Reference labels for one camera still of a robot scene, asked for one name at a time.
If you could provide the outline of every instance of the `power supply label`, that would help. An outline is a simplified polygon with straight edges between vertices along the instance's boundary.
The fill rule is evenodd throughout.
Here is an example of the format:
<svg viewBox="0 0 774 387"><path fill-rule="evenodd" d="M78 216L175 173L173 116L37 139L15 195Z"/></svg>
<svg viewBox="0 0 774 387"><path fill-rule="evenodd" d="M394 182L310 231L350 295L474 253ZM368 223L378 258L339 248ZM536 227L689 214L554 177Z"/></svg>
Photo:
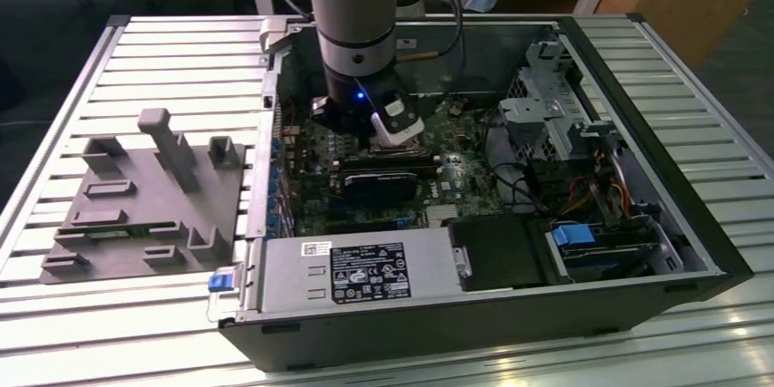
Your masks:
<svg viewBox="0 0 774 387"><path fill-rule="evenodd" d="M404 244L331 248L330 281L337 304L412 297Z"/></svg>

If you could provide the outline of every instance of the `aluminum extrusion table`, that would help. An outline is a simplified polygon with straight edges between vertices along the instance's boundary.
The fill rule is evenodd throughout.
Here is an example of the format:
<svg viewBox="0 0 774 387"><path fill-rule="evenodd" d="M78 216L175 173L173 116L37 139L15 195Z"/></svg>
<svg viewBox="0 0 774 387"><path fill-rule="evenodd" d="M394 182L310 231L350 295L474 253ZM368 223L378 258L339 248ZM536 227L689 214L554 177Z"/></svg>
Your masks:
<svg viewBox="0 0 774 387"><path fill-rule="evenodd" d="M106 29L0 217L0 384L759 385L774 372L774 165L648 24L580 24L756 271L720 297L633 331L404 361L263 373L209 320L209 273L39 285L86 172L87 138L150 147L141 109L163 106L191 145L255 142L263 17L137 17ZM596 101L602 116L605 108ZM246 229L253 154L238 239ZM245 240L237 243L241 260ZM222 304L237 304L234 296Z"/></svg>

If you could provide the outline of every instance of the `circuit board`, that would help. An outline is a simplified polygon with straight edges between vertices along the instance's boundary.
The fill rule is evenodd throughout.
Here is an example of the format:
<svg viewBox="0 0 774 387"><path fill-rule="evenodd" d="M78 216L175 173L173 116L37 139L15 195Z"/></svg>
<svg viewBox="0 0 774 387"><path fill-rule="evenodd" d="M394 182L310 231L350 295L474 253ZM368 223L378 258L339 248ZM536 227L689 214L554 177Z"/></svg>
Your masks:
<svg viewBox="0 0 774 387"><path fill-rule="evenodd" d="M335 234L350 228L380 231L438 227L440 222L429 221L426 215L428 207L434 206L454 206L462 217L504 209L480 150L482 114L457 112L452 105L440 104L437 113L425 121L425 132L398 149L361 149L355 137L335 134L313 121L302 124L290 155L297 236ZM342 163L390 156L428 157L432 167L422 169L417 195L386 205L349 204L342 197L342 184L354 173L338 171ZM414 169L406 169L406 173L412 172Z"/></svg>

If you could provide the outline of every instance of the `barcode sticker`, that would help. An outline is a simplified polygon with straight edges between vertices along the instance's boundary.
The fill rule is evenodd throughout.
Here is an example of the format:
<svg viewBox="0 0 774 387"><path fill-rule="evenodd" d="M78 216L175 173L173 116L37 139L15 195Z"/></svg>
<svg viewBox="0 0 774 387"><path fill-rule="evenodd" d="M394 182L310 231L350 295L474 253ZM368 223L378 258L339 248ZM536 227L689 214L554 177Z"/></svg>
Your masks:
<svg viewBox="0 0 774 387"><path fill-rule="evenodd" d="M303 242L302 256L327 256L330 254L331 243L326 242Z"/></svg>

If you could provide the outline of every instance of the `blue latch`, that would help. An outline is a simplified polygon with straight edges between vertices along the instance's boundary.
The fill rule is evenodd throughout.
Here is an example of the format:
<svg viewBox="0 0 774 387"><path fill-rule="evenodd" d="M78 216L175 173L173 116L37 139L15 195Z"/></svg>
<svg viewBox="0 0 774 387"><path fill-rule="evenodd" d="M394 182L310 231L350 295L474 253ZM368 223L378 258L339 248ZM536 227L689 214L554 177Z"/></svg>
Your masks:
<svg viewBox="0 0 774 387"><path fill-rule="evenodd" d="M211 276L207 282L207 289L211 293L234 290L234 273Z"/></svg>
<svg viewBox="0 0 774 387"><path fill-rule="evenodd" d="M588 224L568 224L552 231L557 245L593 244L597 242Z"/></svg>

